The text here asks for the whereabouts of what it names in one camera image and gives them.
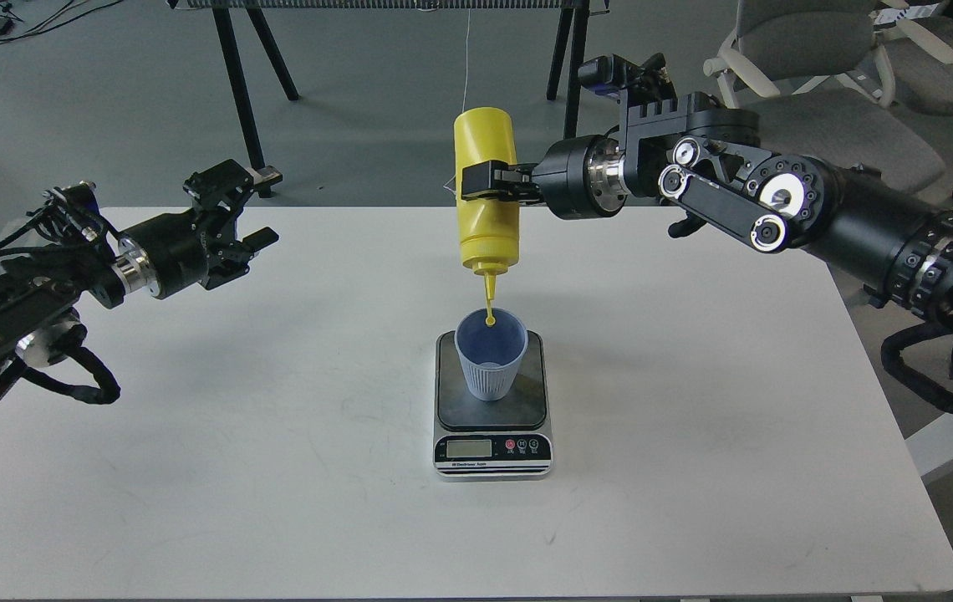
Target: bottle nozzle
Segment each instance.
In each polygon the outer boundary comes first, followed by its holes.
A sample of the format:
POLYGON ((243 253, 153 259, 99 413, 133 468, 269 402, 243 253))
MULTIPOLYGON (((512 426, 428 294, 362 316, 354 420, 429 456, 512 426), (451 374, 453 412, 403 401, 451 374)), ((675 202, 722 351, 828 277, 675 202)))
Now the bottle nozzle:
POLYGON ((492 316, 492 299, 495 298, 495 274, 484 272, 484 302, 487 306, 487 318, 484 324, 489 328, 495 325, 495 316, 492 316))

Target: table leg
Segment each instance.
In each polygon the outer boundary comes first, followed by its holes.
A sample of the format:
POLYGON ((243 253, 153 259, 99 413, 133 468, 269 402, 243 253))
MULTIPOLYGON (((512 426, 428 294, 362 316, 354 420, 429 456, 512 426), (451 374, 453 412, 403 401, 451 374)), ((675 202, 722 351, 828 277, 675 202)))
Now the table leg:
MULTIPOLYGON (((242 61, 239 58, 239 46, 235 42, 232 16, 228 14, 227 8, 213 8, 212 16, 214 22, 217 22, 217 37, 220 38, 220 49, 224 53, 227 78, 232 83, 232 96, 235 98, 235 110, 239 114, 242 139, 247 144, 250 167, 260 169, 265 167, 265 156, 262 153, 262 142, 257 136, 257 122, 254 120, 254 110, 250 104, 247 77, 242 72, 242 61)), ((271 196, 272 193, 270 191, 260 191, 259 195, 266 198, 271 196)))
POLYGON ((577 135, 577 115, 580 113, 580 79, 577 69, 584 63, 584 45, 588 42, 588 15, 591 0, 584 0, 573 10, 573 46, 569 49, 569 85, 565 91, 565 127, 563 138, 577 135))
POLYGON ((953 472, 953 416, 942 415, 908 437, 908 451, 923 483, 953 472))
POLYGON ((550 58, 550 76, 547 79, 547 99, 558 97, 558 84, 562 78, 562 61, 565 59, 565 43, 569 40, 569 24, 573 21, 573 9, 562 8, 558 16, 558 35, 554 38, 554 54, 550 58))
POLYGON ((247 15, 250 15, 251 23, 254 23, 254 31, 262 40, 262 46, 265 47, 265 54, 269 56, 269 62, 273 64, 273 69, 277 72, 279 84, 283 86, 283 92, 288 100, 301 99, 298 89, 294 88, 294 80, 290 79, 290 72, 287 71, 287 64, 283 61, 283 56, 279 53, 279 47, 275 43, 273 31, 269 29, 269 22, 265 20, 265 13, 260 8, 247 8, 247 15))

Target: white cup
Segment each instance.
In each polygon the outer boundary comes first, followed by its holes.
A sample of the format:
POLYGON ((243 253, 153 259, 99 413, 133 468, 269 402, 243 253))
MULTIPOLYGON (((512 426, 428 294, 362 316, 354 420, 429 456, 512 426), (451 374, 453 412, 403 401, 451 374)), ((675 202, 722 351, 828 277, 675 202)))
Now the white cup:
POLYGON ((454 332, 461 372, 469 392, 478 400, 500 400, 510 392, 522 357, 529 348, 529 331, 517 316, 492 309, 495 325, 484 323, 486 309, 465 317, 454 332))

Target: scale display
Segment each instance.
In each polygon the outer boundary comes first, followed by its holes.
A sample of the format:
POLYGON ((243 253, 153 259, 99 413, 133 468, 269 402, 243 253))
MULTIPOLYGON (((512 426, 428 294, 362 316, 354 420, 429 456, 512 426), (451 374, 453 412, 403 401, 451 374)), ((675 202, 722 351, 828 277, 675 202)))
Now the scale display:
POLYGON ((529 332, 529 349, 503 399, 478 400, 466 388, 454 332, 436 346, 436 423, 433 462, 443 477, 533 479, 552 467, 552 437, 544 382, 543 341, 529 332))

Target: yellow squeeze bottle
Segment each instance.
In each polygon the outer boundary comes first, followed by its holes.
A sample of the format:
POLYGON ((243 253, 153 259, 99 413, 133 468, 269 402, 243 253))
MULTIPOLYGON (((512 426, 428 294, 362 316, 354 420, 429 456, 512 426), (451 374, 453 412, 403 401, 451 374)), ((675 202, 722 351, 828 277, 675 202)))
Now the yellow squeeze bottle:
POLYGON ((485 324, 495 324, 492 299, 495 278, 518 260, 518 202, 498 198, 461 199, 462 169, 484 161, 517 163, 514 127, 506 111, 474 108, 454 119, 454 182, 458 209, 458 245, 461 264, 484 277, 485 324))

